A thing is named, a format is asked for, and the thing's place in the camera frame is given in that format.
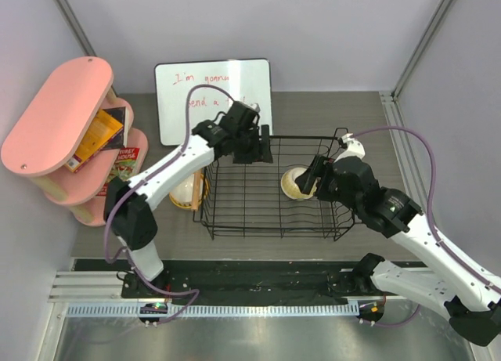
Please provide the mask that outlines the black wire dish rack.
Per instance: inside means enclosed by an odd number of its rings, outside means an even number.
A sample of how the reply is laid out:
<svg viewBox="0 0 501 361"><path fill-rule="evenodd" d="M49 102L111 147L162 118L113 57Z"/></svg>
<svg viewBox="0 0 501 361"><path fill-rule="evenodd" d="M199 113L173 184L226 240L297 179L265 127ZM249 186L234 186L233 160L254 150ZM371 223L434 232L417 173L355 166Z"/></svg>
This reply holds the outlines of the black wire dish rack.
<svg viewBox="0 0 501 361"><path fill-rule="evenodd" d="M292 168L307 168L315 155L336 157L346 128L332 136L274 135L273 162L234 164L222 157L204 169L204 198L193 221L211 238L279 237L338 240L356 223L337 202L289 198L281 178Z"/></svg>

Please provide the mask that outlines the orange yellow ribbed bowl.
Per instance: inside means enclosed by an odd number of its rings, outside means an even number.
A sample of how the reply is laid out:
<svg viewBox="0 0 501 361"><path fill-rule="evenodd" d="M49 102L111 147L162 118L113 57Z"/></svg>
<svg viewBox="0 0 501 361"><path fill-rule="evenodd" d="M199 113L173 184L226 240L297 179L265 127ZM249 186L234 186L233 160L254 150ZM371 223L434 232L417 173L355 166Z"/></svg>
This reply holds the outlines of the orange yellow ribbed bowl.
<svg viewBox="0 0 501 361"><path fill-rule="evenodd" d="M194 174L194 181L195 181L195 176L198 176L198 178L200 179L199 180L199 184L198 184L198 190L199 190L199 193L198 193L198 204L197 205L193 205L194 204L194 201L192 199L192 203L190 206L186 205L186 206L183 206L183 205L180 205L178 204L177 202L173 201L169 195L169 199L170 201L178 208L181 208L181 209L184 209L184 210L193 210L193 211L196 211L200 205L202 204L202 201L203 199L207 196L207 188L206 188L206 184L207 184L207 180L205 179L204 177L204 174L201 172L201 171L198 171L196 174Z"/></svg>

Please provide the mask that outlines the beige floral ceramic bowl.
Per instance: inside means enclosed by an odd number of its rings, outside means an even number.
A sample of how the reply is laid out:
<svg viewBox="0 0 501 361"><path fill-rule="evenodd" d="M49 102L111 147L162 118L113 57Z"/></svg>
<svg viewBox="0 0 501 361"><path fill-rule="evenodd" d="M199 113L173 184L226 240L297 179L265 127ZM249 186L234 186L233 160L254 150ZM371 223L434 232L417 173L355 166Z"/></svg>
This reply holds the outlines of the beige floral ceramic bowl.
<svg viewBox="0 0 501 361"><path fill-rule="evenodd" d="M181 181L169 193L171 199L183 206L190 206L193 199L194 174Z"/></svg>

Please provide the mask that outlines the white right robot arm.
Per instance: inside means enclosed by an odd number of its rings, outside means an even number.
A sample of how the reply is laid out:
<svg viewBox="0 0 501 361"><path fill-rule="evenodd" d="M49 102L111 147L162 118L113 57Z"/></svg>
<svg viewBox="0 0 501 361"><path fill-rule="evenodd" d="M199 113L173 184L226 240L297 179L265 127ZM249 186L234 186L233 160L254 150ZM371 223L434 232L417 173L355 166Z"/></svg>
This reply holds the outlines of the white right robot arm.
<svg viewBox="0 0 501 361"><path fill-rule="evenodd" d="M367 228L417 256L430 276L406 272L375 254L355 267L353 283L362 294L394 293L435 311L453 330L478 346L500 333L500 278L466 255L430 225L421 207L401 190L380 186L358 157L315 156L295 180L302 193L339 202Z"/></svg>

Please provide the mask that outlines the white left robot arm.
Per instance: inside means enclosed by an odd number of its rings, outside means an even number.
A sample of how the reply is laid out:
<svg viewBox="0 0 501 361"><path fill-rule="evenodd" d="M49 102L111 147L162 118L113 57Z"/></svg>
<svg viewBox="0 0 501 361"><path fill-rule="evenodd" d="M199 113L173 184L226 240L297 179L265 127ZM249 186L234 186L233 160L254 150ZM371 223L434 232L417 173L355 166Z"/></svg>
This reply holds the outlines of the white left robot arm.
<svg viewBox="0 0 501 361"><path fill-rule="evenodd" d="M103 217L105 232L114 233L132 260L140 289L151 298L167 286L164 264L153 241L158 226L154 211L185 179L220 157L236 164L272 162L269 126L259 125L259 108L232 103L218 121L201 121L187 131L181 146L140 174L110 181Z"/></svg>

